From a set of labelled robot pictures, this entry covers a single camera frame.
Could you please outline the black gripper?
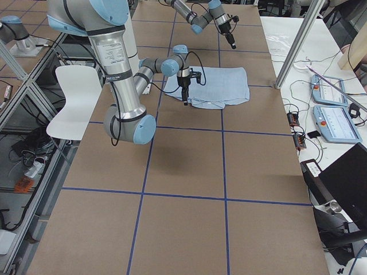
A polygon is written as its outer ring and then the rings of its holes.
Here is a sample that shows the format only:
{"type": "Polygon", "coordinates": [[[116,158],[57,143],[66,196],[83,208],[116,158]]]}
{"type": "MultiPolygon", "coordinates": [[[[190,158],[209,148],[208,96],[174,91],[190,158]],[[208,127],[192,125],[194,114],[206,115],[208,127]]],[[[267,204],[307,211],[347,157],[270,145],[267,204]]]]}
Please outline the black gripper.
{"type": "Polygon", "coordinates": [[[196,79],[198,84],[201,83],[201,72],[195,72],[192,68],[185,68],[183,70],[179,70],[177,73],[177,83],[178,86],[181,87],[181,96],[182,102],[185,106],[188,105],[188,97],[189,97],[189,86],[191,84],[191,79],[196,79]]]}
{"type": "Polygon", "coordinates": [[[220,33],[223,34],[228,43],[231,43],[231,48],[236,49],[235,39],[231,33],[231,25],[229,22],[225,22],[219,25],[220,33]]]}

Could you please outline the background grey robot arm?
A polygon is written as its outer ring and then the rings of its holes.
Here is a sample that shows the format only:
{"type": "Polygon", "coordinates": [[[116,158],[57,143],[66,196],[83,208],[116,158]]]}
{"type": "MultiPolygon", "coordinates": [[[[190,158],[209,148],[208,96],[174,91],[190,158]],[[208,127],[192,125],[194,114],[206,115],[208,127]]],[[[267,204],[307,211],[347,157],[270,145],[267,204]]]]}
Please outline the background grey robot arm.
{"type": "Polygon", "coordinates": [[[30,36],[21,19],[15,15],[1,18],[1,41],[4,44],[15,42],[10,49],[10,53],[15,57],[36,57],[41,51],[41,47],[36,46],[36,40],[30,36]]]}

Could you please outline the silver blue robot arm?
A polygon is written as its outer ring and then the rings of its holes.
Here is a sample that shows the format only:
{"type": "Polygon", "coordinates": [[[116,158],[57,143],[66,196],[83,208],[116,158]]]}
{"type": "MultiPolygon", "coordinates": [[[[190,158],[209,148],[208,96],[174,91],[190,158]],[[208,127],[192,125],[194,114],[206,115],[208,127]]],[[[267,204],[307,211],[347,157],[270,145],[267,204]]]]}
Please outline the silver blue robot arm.
{"type": "Polygon", "coordinates": [[[238,16],[230,16],[224,11],[221,1],[210,1],[208,8],[204,8],[204,14],[198,15],[184,1],[168,0],[164,1],[166,6],[170,6],[180,14],[190,25],[192,31],[200,34],[207,25],[213,22],[217,31],[226,38],[232,49],[236,49],[235,38],[232,34],[231,22],[238,23],[238,16]]]}
{"type": "Polygon", "coordinates": [[[187,102],[191,80],[201,73],[190,68],[188,50],[180,45],[166,58],[145,58],[133,73],[123,34],[130,17],[127,1],[48,1],[50,27],[63,33],[88,37],[93,57],[111,86],[115,103],[105,117],[104,127],[111,139],[146,144],[153,138],[156,120],[147,114],[140,96],[153,76],[177,76],[182,101],[187,102]]]}

